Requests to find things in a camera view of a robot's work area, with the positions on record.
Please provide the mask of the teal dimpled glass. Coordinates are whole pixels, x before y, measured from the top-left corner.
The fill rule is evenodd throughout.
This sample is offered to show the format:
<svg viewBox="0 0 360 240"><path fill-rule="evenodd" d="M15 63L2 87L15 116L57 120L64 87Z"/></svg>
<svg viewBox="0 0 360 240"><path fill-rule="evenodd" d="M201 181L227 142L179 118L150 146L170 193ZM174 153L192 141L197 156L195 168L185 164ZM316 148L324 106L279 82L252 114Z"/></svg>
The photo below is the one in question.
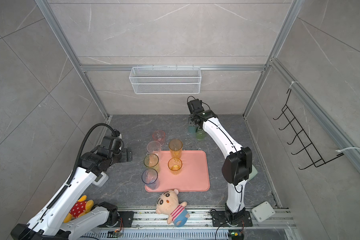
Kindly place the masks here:
<svg viewBox="0 0 360 240"><path fill-rule="evenodd" d="M193 121L188 119L188 133L194 135L197 131L197 126L193 123Z"/></svg>

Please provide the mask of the tall yellow glass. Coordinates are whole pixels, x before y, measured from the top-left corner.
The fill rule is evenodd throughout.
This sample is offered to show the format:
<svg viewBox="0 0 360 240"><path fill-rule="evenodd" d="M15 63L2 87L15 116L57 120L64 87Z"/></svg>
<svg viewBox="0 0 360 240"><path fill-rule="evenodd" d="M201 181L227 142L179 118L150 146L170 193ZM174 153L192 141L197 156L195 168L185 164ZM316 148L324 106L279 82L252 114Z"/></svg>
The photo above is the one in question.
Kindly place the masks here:
<svg viewBox="0 0 360 240"><path fill-rule="evenodd" d="M169 142L169 149L173 158L181 158L183 150L183 142L179 139L172 139Z"/></svg>

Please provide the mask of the short pink glass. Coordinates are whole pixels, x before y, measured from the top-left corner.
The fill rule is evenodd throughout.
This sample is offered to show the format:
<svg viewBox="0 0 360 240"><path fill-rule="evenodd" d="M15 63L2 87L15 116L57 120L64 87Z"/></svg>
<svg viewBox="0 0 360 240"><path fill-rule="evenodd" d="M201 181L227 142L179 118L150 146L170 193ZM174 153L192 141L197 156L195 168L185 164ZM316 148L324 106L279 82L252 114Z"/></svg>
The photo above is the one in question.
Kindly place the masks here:
<svg viewBox="0 0 360 240"><path fill-rule="evenodd" d="M153 132L153 140L160 143L160 145L164 145L166 143L166 133L162 130L157 130Z"/></svg>

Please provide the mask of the tall green glass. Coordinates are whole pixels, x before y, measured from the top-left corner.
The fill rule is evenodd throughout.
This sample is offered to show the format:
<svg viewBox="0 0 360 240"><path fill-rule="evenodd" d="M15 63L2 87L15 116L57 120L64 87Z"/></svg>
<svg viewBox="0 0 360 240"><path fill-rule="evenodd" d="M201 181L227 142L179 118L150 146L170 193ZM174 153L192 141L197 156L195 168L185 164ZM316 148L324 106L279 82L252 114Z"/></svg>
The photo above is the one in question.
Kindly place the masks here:
<svg viewBox="0 0 360 240"><path fill-rule="evenodd" d="M157 172L160 171L159 157L156 154L146 155L143 163L148 169L154 169Z"/></svg>

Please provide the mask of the tall blue glass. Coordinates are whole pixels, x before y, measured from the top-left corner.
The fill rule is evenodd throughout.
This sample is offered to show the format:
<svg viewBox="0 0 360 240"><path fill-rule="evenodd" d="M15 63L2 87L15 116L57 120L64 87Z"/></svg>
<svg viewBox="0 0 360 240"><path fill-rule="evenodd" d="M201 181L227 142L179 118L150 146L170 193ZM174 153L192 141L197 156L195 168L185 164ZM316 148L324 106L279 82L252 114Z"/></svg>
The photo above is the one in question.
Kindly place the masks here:
<svg viewBox="0 0 360 240"><path fill-rule="evenodd" d="M156 190L159 187L159 174L155 169L146 169L142 173L142 181L150 190Z"/></svg>

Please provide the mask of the clear glass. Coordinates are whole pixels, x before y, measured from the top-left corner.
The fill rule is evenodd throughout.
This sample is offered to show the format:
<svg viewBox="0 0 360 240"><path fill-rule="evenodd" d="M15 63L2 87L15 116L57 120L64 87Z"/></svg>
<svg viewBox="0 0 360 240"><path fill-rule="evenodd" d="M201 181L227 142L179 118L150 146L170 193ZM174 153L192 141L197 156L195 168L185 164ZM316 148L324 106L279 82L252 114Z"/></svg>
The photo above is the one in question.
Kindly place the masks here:
<svg viewBox="0 0 360 240"><path fill-rule="evenodd" d="M159 157L159 159L161 158L162 155L162 149L161 149L161 144L158 141L151 141L147 144L147 152L148 154L155 154Z"/></svg>

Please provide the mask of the short yellow glass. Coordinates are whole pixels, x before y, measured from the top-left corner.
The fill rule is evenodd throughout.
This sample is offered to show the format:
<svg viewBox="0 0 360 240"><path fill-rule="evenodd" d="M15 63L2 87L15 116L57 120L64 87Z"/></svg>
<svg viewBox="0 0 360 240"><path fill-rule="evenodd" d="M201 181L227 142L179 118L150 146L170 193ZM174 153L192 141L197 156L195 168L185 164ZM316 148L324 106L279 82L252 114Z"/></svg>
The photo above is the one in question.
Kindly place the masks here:
<svg viewBox="0 0 360 240"><path fill-rule="evenodd" d="M183 162L180 158L171 158L168 161L168 168L173 175L178 175L183 167Z"/></svg>

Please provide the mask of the pink plastic tray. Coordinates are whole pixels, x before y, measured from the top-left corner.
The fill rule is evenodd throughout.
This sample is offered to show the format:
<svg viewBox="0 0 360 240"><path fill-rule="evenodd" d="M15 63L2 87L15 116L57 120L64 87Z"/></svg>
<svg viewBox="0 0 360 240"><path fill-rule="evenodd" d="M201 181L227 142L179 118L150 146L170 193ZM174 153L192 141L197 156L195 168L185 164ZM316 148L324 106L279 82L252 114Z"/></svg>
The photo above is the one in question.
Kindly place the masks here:
<svg viewBox="0 0 360 240"><path fill-rule="evenodd" d="M158 187L151 189L147 185L147 192L165 192L177 189L180 192L206 192L210 188L207 155L204 151L183 151L181 160L183 166L180 173L174 175L168 167L172 158L169 151L162 151L159 161L158 177L152 180Z"/></svg>

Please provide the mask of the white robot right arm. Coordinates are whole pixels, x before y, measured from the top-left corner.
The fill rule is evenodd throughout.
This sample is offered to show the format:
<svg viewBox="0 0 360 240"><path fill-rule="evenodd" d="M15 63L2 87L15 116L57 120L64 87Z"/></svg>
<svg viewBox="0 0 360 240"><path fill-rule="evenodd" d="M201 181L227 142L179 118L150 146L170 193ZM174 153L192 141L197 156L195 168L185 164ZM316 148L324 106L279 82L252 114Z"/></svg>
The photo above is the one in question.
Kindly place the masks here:
<svg viewBox="0 0 360 240"><path fill-rule="evenodd" d="M223 177L228 183L225 216L227 222L233 224L246 214L244 193L253 170L252 150L235 141L222 126L218 116L211 109L204 109L201 100L188 99L187 105L192 115L191 121L214 140L225 157L222 166Z"/></svg>

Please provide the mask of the white digital clock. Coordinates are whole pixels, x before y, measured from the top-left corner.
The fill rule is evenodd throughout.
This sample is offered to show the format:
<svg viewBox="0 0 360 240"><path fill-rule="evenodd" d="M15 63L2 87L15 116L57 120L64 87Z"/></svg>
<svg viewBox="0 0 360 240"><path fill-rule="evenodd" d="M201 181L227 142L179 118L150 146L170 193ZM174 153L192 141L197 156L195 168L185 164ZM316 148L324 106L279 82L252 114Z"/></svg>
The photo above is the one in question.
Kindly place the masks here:
<svg viewBox="0 0 360 240"><path fill-rule="evenodd" d="M102 187L107 180L109 179L109 176L105 172L101 172L97 178L92 182L93 185Z"/></svg>

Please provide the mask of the yellow plush toy red dress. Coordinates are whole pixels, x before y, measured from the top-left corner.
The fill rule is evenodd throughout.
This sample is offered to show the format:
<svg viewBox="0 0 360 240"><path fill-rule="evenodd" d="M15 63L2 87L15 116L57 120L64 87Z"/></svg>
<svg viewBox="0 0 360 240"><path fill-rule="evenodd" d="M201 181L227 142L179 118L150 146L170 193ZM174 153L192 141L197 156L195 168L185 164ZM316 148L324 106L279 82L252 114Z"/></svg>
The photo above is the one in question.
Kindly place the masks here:
<svg viewBox="0 0 360 240"><path fill-rule="evenodd" d="M86 215L92 210L93 206L94 206L93 200L87 200L86 195L81 196L74 204L74 206L71 208L71 210L65 217L63 223L68 223L73 219L77 219L81 216Z"/></svg>

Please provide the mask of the pale green box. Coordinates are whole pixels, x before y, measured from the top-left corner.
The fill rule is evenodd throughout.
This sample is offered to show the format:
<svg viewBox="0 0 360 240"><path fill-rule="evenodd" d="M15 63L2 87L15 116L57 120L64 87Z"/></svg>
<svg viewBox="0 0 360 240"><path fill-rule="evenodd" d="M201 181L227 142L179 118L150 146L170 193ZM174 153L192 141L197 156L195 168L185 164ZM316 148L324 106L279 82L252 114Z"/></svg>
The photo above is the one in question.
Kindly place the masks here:
<svg viewBox="0 0 360 240"><path fill-rule="evenodd" d="M258 174L258 170L252 165L252 172L249 175L248 181L252 180Z"/></svg>

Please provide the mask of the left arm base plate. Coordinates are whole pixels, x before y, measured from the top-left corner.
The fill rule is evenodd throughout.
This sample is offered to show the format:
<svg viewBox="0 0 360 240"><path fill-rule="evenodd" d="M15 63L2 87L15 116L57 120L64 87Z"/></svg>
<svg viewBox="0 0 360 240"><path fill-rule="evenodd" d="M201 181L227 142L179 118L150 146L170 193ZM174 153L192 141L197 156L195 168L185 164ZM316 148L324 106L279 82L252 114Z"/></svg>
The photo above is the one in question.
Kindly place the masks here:
<svg viewBox="0 0 360 240"><path fill-rule="evenodd" d="M118 212L118 218L117 218L117 222L114 225L115 228L120 228L121 226L123 226L123 228L131 228L132 227L132 223L134 220L134 214L135 212L133 211L123 211L123 212Z"/></svg>

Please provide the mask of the aluminium rail at front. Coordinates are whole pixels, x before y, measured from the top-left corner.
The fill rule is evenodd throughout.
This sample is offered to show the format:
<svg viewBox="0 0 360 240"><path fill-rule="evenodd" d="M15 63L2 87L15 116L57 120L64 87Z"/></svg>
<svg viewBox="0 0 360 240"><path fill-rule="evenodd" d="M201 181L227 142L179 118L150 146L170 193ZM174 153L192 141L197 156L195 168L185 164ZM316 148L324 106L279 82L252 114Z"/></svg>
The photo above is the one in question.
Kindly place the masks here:
<svg viewBox="0 0 360 240"><path fill-rule="evenodd" d="M275 209L275 214L262 223L252 217L252 227L214 227L210 210L189 208L190 218L183 227L167 224L167 217L159 215L154 208L120 208L119 212L133 211L131 228L119 229L98 226L77 240L299 240L297 226L288 209Z"/></svg>

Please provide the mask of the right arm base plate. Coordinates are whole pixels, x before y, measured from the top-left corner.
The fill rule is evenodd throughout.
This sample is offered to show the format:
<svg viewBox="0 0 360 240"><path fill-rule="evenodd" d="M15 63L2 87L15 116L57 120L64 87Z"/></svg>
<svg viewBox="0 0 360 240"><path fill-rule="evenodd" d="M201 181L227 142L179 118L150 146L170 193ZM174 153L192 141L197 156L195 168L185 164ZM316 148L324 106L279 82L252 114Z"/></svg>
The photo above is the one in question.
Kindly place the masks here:
<svg viewBox="0 0 360 240"><path fill-rule="evenodd" d="M229 211L210 210L214 227L252 227L252 217L249 211L243 209L237 214Z"/></svg>

